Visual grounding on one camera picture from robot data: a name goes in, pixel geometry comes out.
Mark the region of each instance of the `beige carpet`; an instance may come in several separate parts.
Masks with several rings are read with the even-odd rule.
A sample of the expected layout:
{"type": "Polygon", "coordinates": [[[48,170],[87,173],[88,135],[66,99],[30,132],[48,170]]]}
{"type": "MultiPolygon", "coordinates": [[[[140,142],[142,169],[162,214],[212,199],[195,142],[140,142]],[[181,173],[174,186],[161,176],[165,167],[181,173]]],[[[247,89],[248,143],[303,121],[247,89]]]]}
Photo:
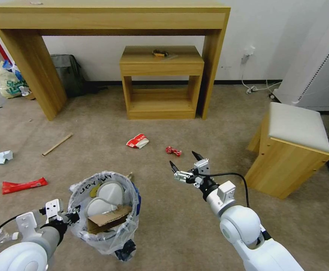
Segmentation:
{"type": "MultiPolygon", "coordinates": [[[[68,232],[56,251],[52,270],[244,270],[201,193],[191,185],[175,182],[168,161],[189,169],[194,150],[209,158],[212,173],[245,174],[255,159],[246,146],[269,102],[265,91],[246,95],[242,86],[215,86],[205,121],[134,121],[126,119],[123,94],[117,87],[71,100],[49,122],[35,101],[9,100],[0,109],[0,151],[12,150],[14,159],[0,165],[0,223],[54,198],[62,198],[66,206],[69,186],[96,172],[132,171],[143,200],[135,257],[121,263],[113,256],[101,256],[68,232]],[[72,138],[48,156],[41,156],[70,132],[74,133],[72,138]],[[150,143],[142,149],[126,147],[138,133],[144,133],[150,143]],[[168,145],[181,149],[183,155],[166,154],[168,145]],[[49,185],[1,194],[2,181],[24,183],[41,177],[49,185]]],[[[329,134],[329,115],[323,119],[329,134]]],[[[216,180],[239,184],[236,177],[216,180]]],[[[244,195],[243,186],[238,185],[238,204],[245,205],[244,195]]],[[[326,167],[286,200],[252,189],[249,197],[264,227],[305,270],[329,271],[326,167]]]]}

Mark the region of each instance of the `trash can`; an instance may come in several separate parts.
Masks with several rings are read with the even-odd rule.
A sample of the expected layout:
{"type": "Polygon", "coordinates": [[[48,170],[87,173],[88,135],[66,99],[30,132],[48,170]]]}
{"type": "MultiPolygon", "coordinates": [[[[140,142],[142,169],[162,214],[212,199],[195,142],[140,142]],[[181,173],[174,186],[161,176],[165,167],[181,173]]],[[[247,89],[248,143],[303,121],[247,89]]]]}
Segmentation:
{"type": "Polygon", "coordinates": [[[101,254],[115,255],[121,261],[131,259],[135,253],[133,242],[134,232],[138,228],[141,197],[139,190],[126,176],[112,171],[103,171],[70,186],[72,195],[68,204],[68,211],[79,209],[79,221],[69,228],[71,232],[96,248],[101,254]],[[98,188],[105,182],[118,182],[124,190],[124,206],[131,206],[124,223],[106,232],[93,234],[88,232],[87,217],[84,214],[86,206],[96,197],[98,188]]]}

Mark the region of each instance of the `wooden stool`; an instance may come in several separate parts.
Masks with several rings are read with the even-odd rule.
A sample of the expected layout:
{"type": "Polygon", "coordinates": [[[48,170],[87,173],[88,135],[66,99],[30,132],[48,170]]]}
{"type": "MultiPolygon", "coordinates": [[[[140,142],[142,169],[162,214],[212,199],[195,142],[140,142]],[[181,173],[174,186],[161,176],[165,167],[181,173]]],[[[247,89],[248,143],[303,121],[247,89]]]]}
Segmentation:
{"type": "Polygon", "coordinates": [[[319,112],[275,102],[247,149],[258,153],[246,175],[248,186],[280,199],[329,160],[319,112]]]}
{"type": "Polygon", "coordinates": [[[204,61],[195,46],[126,46],[120,59],[128,119],[194,119],[204,61]],[[155,49],[169,52],[154,56],[155,49]],[[133,89],[132,76],[189,75],[186,88],[133,89]]]}

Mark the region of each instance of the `cardboard box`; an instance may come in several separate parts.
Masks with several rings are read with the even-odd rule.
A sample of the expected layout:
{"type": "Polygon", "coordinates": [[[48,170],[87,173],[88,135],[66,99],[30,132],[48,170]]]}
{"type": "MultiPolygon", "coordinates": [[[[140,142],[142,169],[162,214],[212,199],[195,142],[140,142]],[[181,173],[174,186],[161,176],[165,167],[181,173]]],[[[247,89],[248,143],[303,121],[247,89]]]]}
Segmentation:
{"type": "Polygon", "coordinates": [[[105,214],[98,214],[87,219],[88,232],[97,234],[105,232],[124,223],[131,213],[131,206],[118,206],[117,210],[105,214]]]}

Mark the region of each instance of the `white plastic bag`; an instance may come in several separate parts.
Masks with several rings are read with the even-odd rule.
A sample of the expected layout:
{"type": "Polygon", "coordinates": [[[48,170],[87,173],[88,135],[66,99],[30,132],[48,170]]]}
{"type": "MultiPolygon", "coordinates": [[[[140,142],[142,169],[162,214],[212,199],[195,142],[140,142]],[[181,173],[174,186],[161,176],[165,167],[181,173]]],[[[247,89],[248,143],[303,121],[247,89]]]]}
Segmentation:
{"type": "Polygon", "coordinates": [[[19,86],[22,84],[20,83],[19,79],[13,72],[8,71],[3,67],[4,62],[0,62],[0,94],[9,99],[14,98],[17,96],[21,96],[21,91],[19,86]]]}
{"type": "Polygon", "coordinates": [[[103,255],[114,254],[115,251],[123,249],[127,241],[133,239],[139,223],[141,197],[138,189],[127,177],[112,171],[103,171],[77,184],[73,184],[69,190],[72,192],[72,195],[69,199],[68,211],[71,212],[77,206],[80,206],[80,219],[77,223],[70,226],[70,230],[75,236],[96,248],[103,255]],[[116,231],[91,234],[87,232],[84,209],[96,197],[99,186],[106,181],[117,181],[122,184],[124,189],[123,205],[132,206],[132,212],[128,215],[126,222],[121,224],[116,231]]]}

